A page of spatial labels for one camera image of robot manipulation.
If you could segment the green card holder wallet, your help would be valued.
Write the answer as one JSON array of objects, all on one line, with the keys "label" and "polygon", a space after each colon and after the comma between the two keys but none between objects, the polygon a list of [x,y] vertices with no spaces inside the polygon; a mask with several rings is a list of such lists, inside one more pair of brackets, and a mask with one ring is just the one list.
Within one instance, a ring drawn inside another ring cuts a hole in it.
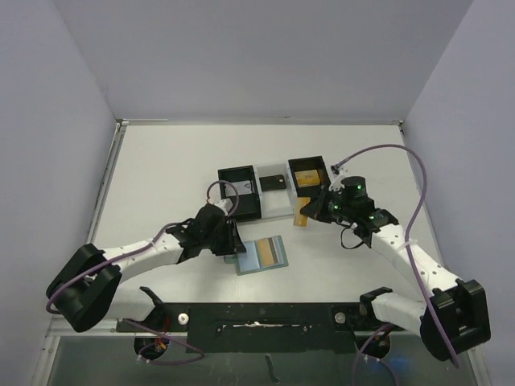
[{"label": "green card holder wallet", "polygon": [[224,263],[234,265],[239,276],[289,265],[281,236],[246,241],[244,247],[245,253],[224,256]]}]

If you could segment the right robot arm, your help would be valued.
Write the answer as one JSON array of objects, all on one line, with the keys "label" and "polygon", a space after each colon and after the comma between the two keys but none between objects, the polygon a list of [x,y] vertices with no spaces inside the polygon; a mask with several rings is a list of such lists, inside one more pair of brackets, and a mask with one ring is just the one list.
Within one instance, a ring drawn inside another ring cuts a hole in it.
[{"label": "right robot arm", "polygon": [[375,329],[384,322],[409,331],[440,361],[489,341],[491,328],[483,286],[449,272],[410,239],[398,219],[368,196],[365,178],[352,176],[338,183],[338,188],[321,187],[319,194],[301,207],[301,214],[351,230],[423,297],[416,302],[387,287],[371,290],[360,296],[360,323]]}]

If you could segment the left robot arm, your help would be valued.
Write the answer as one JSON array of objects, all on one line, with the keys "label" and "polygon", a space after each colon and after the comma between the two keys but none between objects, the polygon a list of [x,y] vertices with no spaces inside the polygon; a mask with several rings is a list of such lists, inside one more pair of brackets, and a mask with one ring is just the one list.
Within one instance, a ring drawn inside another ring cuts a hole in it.
[{"label": "left robot arm", "polygon": [[230,216],[230,199],[206,203],[194,218],[162,226],[144,241],[123,247],[79,247],[46,290],[46,311],[62,315],[76,332],[96,326],[111,307],[118,286],[165,265],[179,265],[204,250],[225,257],[246,247]]}]

